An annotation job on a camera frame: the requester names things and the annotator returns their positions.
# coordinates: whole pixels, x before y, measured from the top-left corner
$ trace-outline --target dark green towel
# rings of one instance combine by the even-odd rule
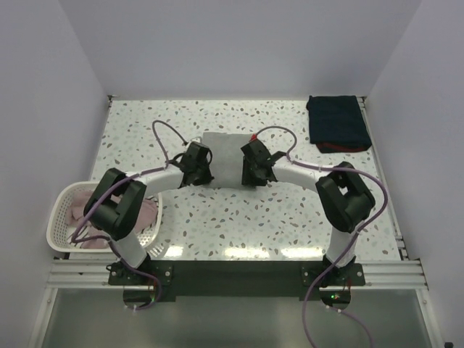
[[[361,152],[372,146],[356,96],[310,96],[310,142],[320,152]]]

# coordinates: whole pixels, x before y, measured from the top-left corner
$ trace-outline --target glass panel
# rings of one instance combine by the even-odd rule
[[[302,302],[292,298],[179,297],[151,309],[124,308],[119,290],[61,290],[45,348],[308,347]],[[376,347],[431,347],[415,291],[353,291],[348,311]],[[355,322],[310,302],[308,323],[321,348],[368,347]]]

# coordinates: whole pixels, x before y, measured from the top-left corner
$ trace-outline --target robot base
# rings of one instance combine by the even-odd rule
[[[150,260],[144,263],[144,272],[153,274],[161,282],[163,295],[160,301],[164,302],[175,301],[177,296],[298,297],[303,300],[307,288],[326,268],[324,261]],[[120,262],[108,265],[107,269],[111,286],[153,285],[152,281],[130,272]],[[364,285],[362,265],[352,262],[329,273],[318,284],[310,300],[320,299],[320,287]],[[140,288],[127,291],[124,296],[142,298],[147,293],[145,288]]]

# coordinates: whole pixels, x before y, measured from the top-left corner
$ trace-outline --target white wall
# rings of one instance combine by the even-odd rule
[[[367,95],[420,0],[60,0],[108,94]]]
[[[0,347],[25,347],[57,194],[89,175],[106,96],[56,0],[0,3]]]
[[[368,97],[407,248],[464,345],[464,1],[423,0]]]

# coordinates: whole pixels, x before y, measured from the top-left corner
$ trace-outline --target gray cloth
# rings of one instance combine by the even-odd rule
[[[246,145],[252,134],[227,134],[204,132],[203,144],[212,152],[210,165],[214,180],[207,185],[213,189],[228,187],[231,189],[250,190],[252,188],[241,185],[241,169],[244,154],[240,150]]]

